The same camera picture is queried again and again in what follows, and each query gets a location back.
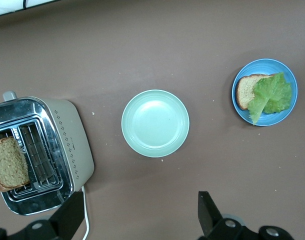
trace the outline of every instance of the bread slice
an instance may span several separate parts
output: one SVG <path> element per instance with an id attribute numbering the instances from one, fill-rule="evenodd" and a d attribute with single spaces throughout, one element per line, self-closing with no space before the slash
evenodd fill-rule
<path id="1" fill-rule="evenodd" d="M 6 192 L 29 183 L 28 166 L 13 137 L 0 139 L 0 191 Z"/>
<path id="2" fill-rule="evenodd" d="M 255 84 L 260 79 L 270 78 L 272 75 L 266 74 L 252 74 L 250 76 L 243 76 L 236 87 L 236 100 L 238 106 L 242 110 L 248 109 L 248 103 L 255 98 L 255 94 L 253 93 L 253 89 Z"/>

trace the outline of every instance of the toaster heating grill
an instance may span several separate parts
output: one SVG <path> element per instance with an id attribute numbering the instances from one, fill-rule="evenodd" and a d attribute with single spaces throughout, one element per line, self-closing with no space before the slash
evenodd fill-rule
<path id="1" fill-rule="evenodd" d="M 48 143 L 37 118 L 0 129 L 0 139 L 14 137 L 24 153 L 30 183 L 9 191 L 14 200 L 58 189 L 62 185 L 56 162 L 48 150 Z"/>

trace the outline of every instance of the bread slice in toaster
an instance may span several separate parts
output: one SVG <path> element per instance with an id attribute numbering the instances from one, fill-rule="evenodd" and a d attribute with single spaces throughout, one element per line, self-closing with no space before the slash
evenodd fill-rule
<path id="1" fill-rule="evenodd" d="M 13 137 L 0 139 L 0 191 L 6 192 L 30 182 L 28 166 Z"/>

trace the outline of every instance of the plate rim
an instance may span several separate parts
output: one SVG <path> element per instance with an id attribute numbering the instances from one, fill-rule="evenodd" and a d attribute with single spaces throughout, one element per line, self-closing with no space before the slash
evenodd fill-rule
<path id="1" fill-rule="evenodd" d="M 240 69 L 240 71 L 237 73 L 237 75 L 236 75 L 236 77 L 235 77 L 235 79 L 234 79 L 234 81 L 233 81 L 233 83 L 232 83 L 232 89 L 231 89 L 231 98 L 232 98 L 233 106 L 234 106 L 236 112 L 238 113 L 238 115 L 239 115 L 243 120 L 245 120 L 247 123 L 253 124 L 252 121 L 249 121 L 248 119 L 245 119 L 244 116 L 242 116 L 242 115 L 239 113 L 239 110 L 240 110 L 240 111 L 242 111 L 242 110 L 241 110 L 240 107 L 237 105 L 237 101 L 236 101 L 236 87 L 237 87 L 237 84 L 238 84 L 239 80 L 240 80 L 242 77 L 244 77 L 244 75 L 241 76 L 240 73 L 241 73 L 244 69 L 246 69 L 247 67 L 249 67 L 249 65 L 251 65 L 251 64 L 253 64 L 253 63 L 256 63 L 256 62 L 260 62 L 260 61 L 275 62 L 275 63 L 278 63 L 278 64 L 284 66 L 284 67 L 289 71 L 289 73 L 291 74 L 291 76 L 292 76 L 292 78 L 293 78 L 293 83 L 294 83 L 294 85 L 295 85 L 295 96 L 294 96 L 293 105 L 288 109 L 288 113 L 287 113 L 283 118 L 281 118 L 281 119 L 278 120 L 278 121 L 275 121 L 274 123 L 267 123 L 267 124 L 264 124 L 264 123 L 262 123 L 262 124 L 257 124 L 257 123 L 256 123 L 256 124 L 255 124 L 255 126 L 258 126 L 258 127 L 268 127 L 268 126 L 272 126 L 272 125 L 275 125 L 275 124 L 280 123 L 280 122 L 283 121 L 286 117 L 288 117 L 288 115 L 293 111 L 293 109 L 294 109 L 294 107 L 295 107 L 295 105 L 296 105 L 296 102 L 297 102 L 297 97 L 298 97 L 298 85 L 297 85 L 297 80 L 296 80 L 296 78 L 295 78 L 295 75 L 294 75 L 294 73 L 291 71 L 291 69 L 290 69 L 287 65 L 285 65 L 283 62 L 281 62 L 281 61 L 279 61 L 279 60 L 276 60 L 276 59 L 273 59 L 273 58 L 260 58 L 260 59 L 256 59 L 256 60 L 254 60 L 254 61 L 251 61 L 251 62 L 247 63 L 247 64 L 246 64 L 244 67 L 242 67 L 242 68 Z"/>
<path id="2" fill-rule="evenodd" d="M 173 99 L 175 99 L 176 101 L 178 101 L 178 103 L 182 106 L 183 110 L 184 110 L 184 115 L 186 116 L 186 119 L 187 119 L 187 127 L 186 127 L 186 130 L 184 131 L 184 137 L 182 139 L 182 141 L 180 141 L 180 144 L 178 144 L 178 147 L 176 147 L 174 150 L 172 150 L 171 152 L 168 152 L 167 154 L 158 154 L 158 155 L 152 155 L 152 154 L 145 154 L 145 153 L 142 153 L 140 151 L 138 151 L 137 149 L 135 149 L 131 144 L 130 142 L 128 141 L 127 137 L 125 136 L 125 131 L 124 131 L 124 126 L 123 126 L 123 123 L 124 123 L 124 117 L 125 117 L 125 114 L 127 112 L 127 109 L 129 107 L 129 105 L 131 103 L 134 102 L 135 99 L 137 99 L 138 97 L 140 97 L 141 95 L 144 95 L 144 94 L 147 94 L 147 93 L 152 93 L 152 92 L 160 92 L 160 93 L 164 93 L 164 94 L 167 94 L 167 95 L 170 95 Z M 125 106 L 124 110 L 123 110 L 123 113 L 122 113 L 122 116 L 121 116 L 121 131 L 122 131 L 122 135 L 123 135 L 123 138 L 125 139 L 125 141 L 127 142 L 127 144 L 138 154 L 140 155 L 143 155 L 145 157 L 149 157 L 149 158 L 161 158 L 161 157 L 165 157 L 165 156 L 168 156 L 172 153 L 174 153 L 175 151 L 177 151 L 183 144 L 184 142 L 186 141 L 187 139 L 187 136 L 188 136 L 188 133 L 189 133 L 189 130 L 190 130 L 190 118 L 189 118 L 189 113 L 187 111 L 187 108 L 186 106 L 184 105 L 184 103 L 176 96 L 174 95 L 173 93 L 169 92 L 169 91 L 166 91 L 166 90 L 162 90 L 162 89 L 149 89 L 149 90 L 145 90 L 145 91 L 142 91 L 138 94 L 136 94 L 128 103 L 127 105 Z"/>

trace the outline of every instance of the empty plate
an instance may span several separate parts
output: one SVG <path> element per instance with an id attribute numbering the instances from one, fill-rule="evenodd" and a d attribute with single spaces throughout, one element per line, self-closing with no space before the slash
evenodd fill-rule
<path id="1" fill-rule="evenodd" d="M 291 86 L 291 100 L 290 100 L 290 107 L 284 111 L 281 111 L 280 113 L 271 113 L 271 114 L 266 114 L 262 113 L 258 122 L 256 123 L 256 126 L 270 126 L 277 124 L 284 120 L 293 110 L 296 100 L 297 100 L 297 94 L 298 94 L 298 88 L 297 88 L 297 82 L 295 79 L 294 74 L 292 71 L 282 62 L 274 60 L 274 59 L 269 59 L 269 58 L 263 58 L 263 59 L 258 59 L 255 61 L 252 61 L 248 63 L 246 66 L 244 66 L 240 72 L 237 74 L 233 85 L 232 85 L 232 103 L 234 108 L 236 109 L 237 113 L 248 123 L 253 124 L 253 121 L 251 119 L 251 116 L 249 114 L 248 110 L 242 110 L 239 108 L 237 101 L 236 101 L 236 87 L 238 84 L 238 81 L 244 77 L 244 76 L 249 76 L 252 74 L 266 74 L 266 75 L 271 75 L 271 74 L 277 74 L 283 72 L 284 73 L 284 78 L 286 82 L 290 83 Z"/>
<path id="2" fill-rule="evenodd" d="M 137 153 L 164 157 L 184 143 L 189 116 L 178 97 L 164 90 L 148 90 L 136 95 L 125 107 L 122 134 Z"/>

